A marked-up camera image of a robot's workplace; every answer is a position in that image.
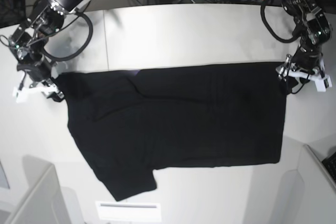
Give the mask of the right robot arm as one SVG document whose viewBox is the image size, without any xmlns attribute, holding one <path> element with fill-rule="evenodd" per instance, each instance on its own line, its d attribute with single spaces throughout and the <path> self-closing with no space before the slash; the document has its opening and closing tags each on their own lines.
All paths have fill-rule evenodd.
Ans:
<svg viewBox="0 0 336 224">
<path fill-rule="evenodd" d="M 84 13 L 92 0 L 36 0 L 31 14 L 22 21 L 7 39 L 7 47 L 17 60 L 16 69 L 23 76 L 19 86 L 13 90 L 16 102 L 26 101 L 29 95 L 42 93 L 56 102 L 64 99 L 52 77 L 52 68 L 57 62 L 73 60 L 89 45 L 93 36 L 93 24 Z M 48 53 L 45 45 L 48 39 L 66 29 L 65 18 L 75 15 L 88 25 L 88 37 L 74 53 L 56 57 Z"/>
</svg>

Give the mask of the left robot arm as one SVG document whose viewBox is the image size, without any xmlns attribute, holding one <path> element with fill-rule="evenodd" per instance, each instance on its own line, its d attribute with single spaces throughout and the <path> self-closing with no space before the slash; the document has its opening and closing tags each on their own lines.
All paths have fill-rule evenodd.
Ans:
<svg viewBox="0 0 336 224">
<path fill-rule="evenodd" d="M 326 74 L 322 45 L 331 38 L 331 27 L 324 11 L 315 0 L 281 0 L 283 9 L 293 17 L 296 26 L 289 39 L 278 36 L 266 20 L 266 6 L 273 0 L 264 0 L 261 4 L 261 20 L 270 34 L 284 44 L 299 41 L 293 55 L 288 54 L 285 61 L 276 68 L 278 78 L 285 85 L 287 94 L 296 94 L 293 90 L 314 82 L 316 90 L 326 92 L 332 87 L 331 78 Z"/>
</svg>

